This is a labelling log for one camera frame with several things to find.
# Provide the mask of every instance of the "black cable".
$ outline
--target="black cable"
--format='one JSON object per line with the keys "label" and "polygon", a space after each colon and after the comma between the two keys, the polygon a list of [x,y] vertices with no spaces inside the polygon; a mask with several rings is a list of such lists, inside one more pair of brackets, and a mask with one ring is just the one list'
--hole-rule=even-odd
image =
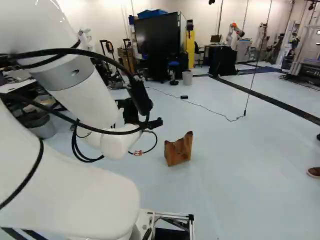
{"label": "black cable", "polygon": [[5,206],[7,206],[25,188],[25,186],[29,183],[30,179],[34,176],[44,154],[44,142],[41,139],[39,139],[39,142],[39,153],[30,172],[26,175],[22,183],[20,183],[19,186],[13,191],[13,193],[11,193],[10,196],[8,196],[2,203],[0,203],[0,211]]}
{"label": "black cable", "polygon": [[224,114],[222,114],[222,113],[219,113],[219,112],[212,111],[212,110],[210,110],[209,108],[207,108],[207,107],[205,107],[205,106],[202,106],[202,105],[200,105],[200,104],[194,103],[194,102],[192,102],[192,101],[187,101],[187,100],[185,100],[185,99],[181,99],[179,96],[175,96],[175,95],[166,93],[166,92],[164,92],[164,91],[161,91],[161,90],[156,89],[156,88],[153,88],[153,87],[146,87],[146,88],[147,88],[147,89],[156,90],[156,91],[161,92],[161,93],[163,93],[163,94],[165,94],[165,95],[174,97],[174,98],[176,98],[176,99],[180,99],[180,100],[182,100],[182,101],[184,101],[184,102],[186,102],[186,103],[189,103],[189,104],[192,104],[192,105],[201,107],[201,108],[203,108],[203,109],[206,109],[207,111],[209,111],[209,112],[211,112],[211,113],[214,113],[214,114],[217,114],[217,115],[219,115],[219,116],[224,117],[225,119],[227,119],[227,120],[228,120],[229,122],[231,122],[231,123],[232,123],[232,122],[235,122],[235,121],[237,121],[238,119],[244,117],[244,115],[243,115],[243,116],[238,116],[238,117],[236,117],[236,119],[230,120],[226,115],[224,115]]}
{"label": "black cable", "polygon": [[[94,58],[94,59],[100,59],[102,61],[105,61],[106,63],[110,63],[110,64],[114,65],[116,68],[121,69],[127,75],[128,79],[129,79],[129,83],[131,84],[131,86],[134,86],[134,84],[136,83],[136,80],[134,79],[134,77],[131,74],[131,72],[128,71],[123,65],[119,64],[114,59],[111,59],[109,57],[103,56],[103,55],[95,53],[95,52],[76,49],[76,48],[44,49],[44,50],[39,50],[39,51],[24,52],[24,53],[12,54],[12,55],[0,54],[0,60],[5,59],[6,61],[8,61],[8,60],[9,61],[13,61],[13,60],[19,60],[19,59],[28,59],[28,58],[56,55],[56,56],[51,57],[49,59],[46,59],[44,61],[40,61],[40,62],[31,64],[31,65],[22,66],[24,68],[30,68],[30,67],[39,67],[39,66],[48,64],[48,63],[53,62],[53,61],[55,61],[55,60],[57,60],[59,58],[62,58],[63,56],[66,56],[68,54],[87,56],[87,57],[91,57],[91,58]],[[46,107],[46,106],[44,106],[44,105],[42,105],[42,104],[40,104],[40,103],[38,103],[36,101],[27,99],[27,98],[25,98],[23,96],[15,95],[15,94],[12,94],[12,93],[0,93],[0,99],[11,99],[11,100],[18,100],[18,101],[21,101],[21,102],[26,102],[26,103],[28,103],[30,105],[38,107],[38,108],[40,108],[40,109],[42,109],[42,110],[44,110],[44,111],[46,111],[48,113],[51,113],[51,114],[53,114],[53,115],[65,120],[65,121],[73,124],[74,125],[74,131],[73,131],[72,140],[71,140],[72,151],[73,151],[73,154],[75,155],[75,157],[78,160],[80,160],[82,162],[85,162],[85,163],[93,163],[95,161],[103,159],[104,156],[101,155],[98,158],[88,158],[88,157],[84,156],[81,153],[81,151],[80,151],[80,149],[78,147],[78,144],[77,144],[77,126],[82,127],[84,129],[87,129],[87,130],[90,130],[90,131],[93,131],[93,132],[97,132],[97,133],[101,133],[101,134],[108,134],[108,135],[129,135],[129,134],[134,134],[134,133],[137,133],[137,132],[143,130],[141,127],[137,127],[134,130],[123,131],[123,132],[106,131],[106,130],[98,129],[98,128],[91,127],[91,126],[88,126],[86,124],[83,124],[83,123],[81,123],[79,121],[79,119],[73,120],[72,118],[67,117],[64,114],[61,114],[60,112],[58,112],[58,111],[56,111],[54,109]],[[145,120],[145,125],[147,125],[147,123],[149,121],[149,117],[150,117],[149,114],[147,114],[146,115],[146,120]],[[145,153],[148,153],[151,150],[153,150],[155,148],[155,146],[157,145],[157,143],[158,143],[157,135],[154,132],[152,132],[152,133],[156,137],[156,144],[150,150],[146,151]]]}
{"label": "black cable", "polygon": [[154,131],[143,130],[142,132],[143,132],[143,133],[150,133],[150,134],[153,134],[153,135],[155,136],[155,143],[154,143],[153,147],[150,148],[150,149],[147,150],[147,151],[142,152],[142,154],[146,154],[146,153],[151,152],[151,151],[157,146],[157,144],[158,144],[158,136],[157,136],[157,134],[156,134]]}
{"label": "black cable", "polygon": [[80,160],[81,162],[83,163],[94,163],[96,161],[99,161],[101,159],[103,159],[105,156],[101,155],[97,158],[89,158],[89,157],[86,157],[79,149],[78,147],[78,143],[77,143],[77,127],[78,127],[78,124],[75,124],[74,125],[74,130],[73,130],[73,133],[72,133],[72,138],[71,138],[71,148],[72,148],[72,152],[74,154],[74,156]]}
{"label": "black cable", "polygon": [[[269,12],[268,12],[268,17],[266,19],[266,24],[265,24],[265,29],[264,29],[264,32],[263,32],[263,38],[262,38],[262,41],[261,41],[261,46],[260,46],[260,51],[259,51],[259,54],[257,56],[257,60],[256,60],[256,64],[255,64],[255,69],[254,69],[254,72],[253,72],[253,76],[252,76],[252,80],[251,80],[251,85],[250,85],[250,91],[252,90],[252,86],[254,84],[254,79],[255,79],[255,76],[256,76],[256,72],[257,72],[257,68],[258,68],[258,64],[259,64],[259,59],[260,59],[260,54],[261,54],[261,51],[262,51],[262,46],[263,46],[263,43],[264,43],[264,40],[266,38],[266,35],[267,35],[267,27],[268,27],[268,23],[269,23],[269,17],[270,17],[270,12],[271,12],[271,6],[272,6],[272,1],[270,1],[270,7],[269,7]],[[249,103],[249,98],[250,98],[250,93],[248,94],[248,97],[246,99],[246,103],[245,103],[245,108],[244,108],[244,112],[243,112],[243,116],[245,117],[246,114],[247,114],[247,107],[248,107],[248,103]]]}
{"label": "black cable", "polygon": [[125,75],[127,75],[127,77],[129,78],[129,82],[131,85],[134,85],[136,82],[131,72],[128,69],[126,69],[123,65],[118,63],[117,61],[96,52],[86,51],[86,50],[76,49],[76,48],[53,48],[53,49],[44,49],[44,50],[23,52],[23,53],[11,54],[11,55],[0,55],[0,60],[5,59],[5,60],[12,61],[12,60],[19,60],[19,59],[43,57],[43,56],[49,56],[49,55],[69,55],[69,54],[82,55],[82,56],[87,56],[94,59],[103,60],[122,70],[125,73]]}
{"label": "black cable", "polygon": [[[79,47],[79,45],[81,44],[81,41],[80,39],[76,42],[76,44],[74,44],[71,48],[72,49],[76,49],[77,47]],[[45,59],[43,61],[38,61],[36,63],[33,63],[33,64],[29,64],[29,65],[21,65],[21,67],[23,69],[33,69],[33,68],[37,68],[37,67],[40,67],[42,65],[46,65],[46,64],[49,64],[49,63],[52,63],[54,62],[55,60],[58,60],[62,57],[64,57],[66,54],[58,54],[58,55],[55,55],[53,57],[50,57],[48,59]]]}
{"label": "black cable", "polygon": [[95,128],[93,126],[88,126],[82,122],[77,122],[76,120],[73,120],[72,118],[54,110],[54,109],[51,109],[50,107],[47,107],[45,105],[42,105],[41,103],[38,103],[34,100],[31,100],[31,99],[28,99],[26,97],[23,97],[23,96],[20,96],[20,95],[17,95],[17,94],[13,94],[13,93],[0,93],[0,99],[9,99],[9,100],[17,100],[19,102],[26,102],[27,104],[30,104],[30,105],[33,105],[39,109],[42,109],[48,113],[51,113],[71,124],[74,124],[74,125],[78,125],[79,127],[81,128],[84,128],[84,129],[87,129],[87,130],[90,130],[92,132],[96,132],[96,133],[100,133],[100,134],[108,134],[108,135],[129,135],[129,134],[134,134],[134,133],[137,133],[139,131],[142,130],[141,127],[137,127],[136,129],[134,130],[130,130],[130,131],[106,131],[106,130],[102,130],[102,129],[98,129],[98,128]]}

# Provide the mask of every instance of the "white trash can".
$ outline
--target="white trash can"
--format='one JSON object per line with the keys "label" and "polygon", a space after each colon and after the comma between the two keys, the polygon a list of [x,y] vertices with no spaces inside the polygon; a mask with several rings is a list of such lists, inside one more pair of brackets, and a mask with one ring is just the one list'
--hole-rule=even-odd
{"label": "white trash can", "polygon": [[192,84],[192,77],[193,74],[191,71],[184,71],[182,73],[182,80],[184,85],[191,85]]}

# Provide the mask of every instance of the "power cable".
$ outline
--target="power cable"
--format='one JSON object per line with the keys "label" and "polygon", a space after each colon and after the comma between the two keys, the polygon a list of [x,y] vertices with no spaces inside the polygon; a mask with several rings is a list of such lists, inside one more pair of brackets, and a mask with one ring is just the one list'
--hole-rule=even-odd
{"label": "power cable", "polygon": [[175,95],[172,95],[172,94],[170,94],[170,93],[166,93],[166,92],[164,92],[164,91],[161,91],[161,90],[156,89],[156,88],[153,88],[153,87],[146,87],[146,89],[153,89],[153,90],[158,91],[158,92],[161,92],[161,93],[163,93],[163,94],[165,94],[165,95],[174,97],[174,98],[176,98],[176,99],[180,99],[180,100],[182,100],[182,101],[184,101],[184,102],[186,102],[186,103],[189,103],[189,104],[192,104],[192,105],[201,107],[201,108],[203,108],[203,109],[205,109],[205,110],[207,110],[207,111],[209,111],[209,112],[211,112],[211,113],[213,113],[213,114],[216,114],[216,115],[219,115],[219,116],[224,117],[225,119],[227,119],[227,120],[228,120],[229,122],[231,122],[231,123],[232,123],[232,122],[235,122],[235,121],[237,121],[238,119],[244,117],[244,115],[242,115],[242,116],[236,117],[236,119],[232,119],[232,120],[231,120],[231,119],[229,119],[226,115],[224,115],[224,114],[222,114],[222,113],[219,113],[219,112],[216,112],[216,111],[212,111],[211,109],[209,109],[209,108],[207,108],[207,107],[205,107],[205,106],[202,106],[202,105],[200,105],[200,104],[194,103],[194,102],[192,102],[192,101],[187,101],[187,100],[185,100],[185,99],[181,99],[179,96],[175,96]]}

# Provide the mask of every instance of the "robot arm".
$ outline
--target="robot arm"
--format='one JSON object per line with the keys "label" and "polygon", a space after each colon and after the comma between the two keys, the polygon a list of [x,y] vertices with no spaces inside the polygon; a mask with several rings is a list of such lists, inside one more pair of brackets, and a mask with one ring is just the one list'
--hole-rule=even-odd
{"label": "robot arm", "polygon": [[232,34],[234,33],[234,31],[236,31],[236,34],[240,38],[242,38],[245,35],[245,32],[242,31],[240,28],[238,28],[238,26],[237,26],[237,24],[235,22],[231,23],[230,26],[229,26],[229,33],[226,36],[227,44],[229,46],[231,46],[231,44],[232,44],[232,40],[233,40]]}
{"label": "robot arm", "polygon": [[[4,30],[6,34],[1,37],[0,53],[84,48],[56,1],[13,0],[12,4],[22,5],[26,11],[19,14],[11,26]],[[4,14],[2,20],[5,21],[8,16]],[[48,56],[39,56],[17,61],[82,123],[109,132],[123,132],[139,127],[139,121],[136,121],[127,122],[121,129],[110,129],[119,118],[119,109],[89,57],[58,54],[49,56],[49,59]],[[133,77],[129,80],[128,91],[135,103],[133,107],[141,115],[147,116],[153,103],[143,83],[137,82]],[[84,140],[90,146],[100,149],[111,159],[122,158],[142,134],[141,131],[132,135],[89,134],[90,132],[81,129],[79,132],[82,137],[88,135]]]}
{"label": "robot arm", "polygon": [[[2,10],[1,22],[7,24],[0,27],[1,54],[84,48],[56,0],[11,0]],[[124,127],[110,129],[119,117],[119,108],[90,58],[52,52],[17,61],[80,120],[83,128],[78,135],[86,136],[92,129],[106,133],[142,129],[139,119],[130,114]],[[153,104],[143,83],[131,78],[128,92],[131,109],[134,106],[137,114],[148,119]],[[19,124],[1,101],[0,116],[1,227],[68,237],[129,239],[140,208],[139,191],[133,182],[75,162],[50,148]],[[123,157],[142,134],[141,130],[127,135],[101,132],[92,131],[85,140],[113,159]]]}

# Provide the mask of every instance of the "shoe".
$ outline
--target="shoe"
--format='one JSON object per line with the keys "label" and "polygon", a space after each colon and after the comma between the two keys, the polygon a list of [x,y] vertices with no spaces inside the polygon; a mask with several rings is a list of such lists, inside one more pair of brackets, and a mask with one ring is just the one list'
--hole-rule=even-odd
{"label": "shoe", "polygon": [[309,168],[306,174],[308,174],[312,178],[320,179],[320,167]]}

